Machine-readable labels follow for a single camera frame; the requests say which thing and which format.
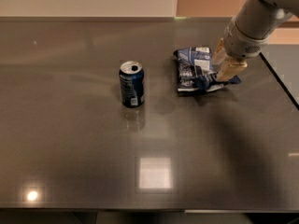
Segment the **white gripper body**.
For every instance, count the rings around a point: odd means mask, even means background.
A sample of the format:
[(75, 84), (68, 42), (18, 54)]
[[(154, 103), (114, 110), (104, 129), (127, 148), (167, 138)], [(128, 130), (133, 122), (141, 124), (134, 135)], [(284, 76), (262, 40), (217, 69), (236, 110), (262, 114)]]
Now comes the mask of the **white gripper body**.
[(268, 36), (264, 39), (257, 39), (242, 33), (236, 25), (236, 18), (231, 19), (223, 34), (223, 44), (227, 55), (239, 60), (258, 56), (268, 41)]

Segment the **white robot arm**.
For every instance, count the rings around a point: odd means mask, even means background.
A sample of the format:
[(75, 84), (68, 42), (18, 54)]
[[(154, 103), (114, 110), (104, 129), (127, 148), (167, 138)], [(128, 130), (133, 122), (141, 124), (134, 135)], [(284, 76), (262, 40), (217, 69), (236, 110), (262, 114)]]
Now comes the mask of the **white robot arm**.
[(246, 0), (231, 19), (212, 56), (219, 66), (216, 80), (227, 81), (259, 55), (270, 35), (291, 16), (299, 16), (299, 0)]

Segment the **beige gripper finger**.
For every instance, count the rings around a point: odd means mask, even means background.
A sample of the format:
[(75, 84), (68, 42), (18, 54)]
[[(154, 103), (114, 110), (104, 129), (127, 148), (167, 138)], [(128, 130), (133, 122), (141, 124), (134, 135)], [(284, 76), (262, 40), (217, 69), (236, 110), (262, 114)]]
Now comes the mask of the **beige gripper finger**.
[(246, 61), (241, 61), (234, 58), (225, 58), (221, 63), (220, 69), (217, 73), (217, 81), (228, 81), (232, 77), (238, 75), (248, 67)]
[(225, 58), (225, 47), (224, 47), (223, 39), (221, 38), (214, 51), (211, 61), (213, 64), (219, 65), (223, 62), (224, 58)]

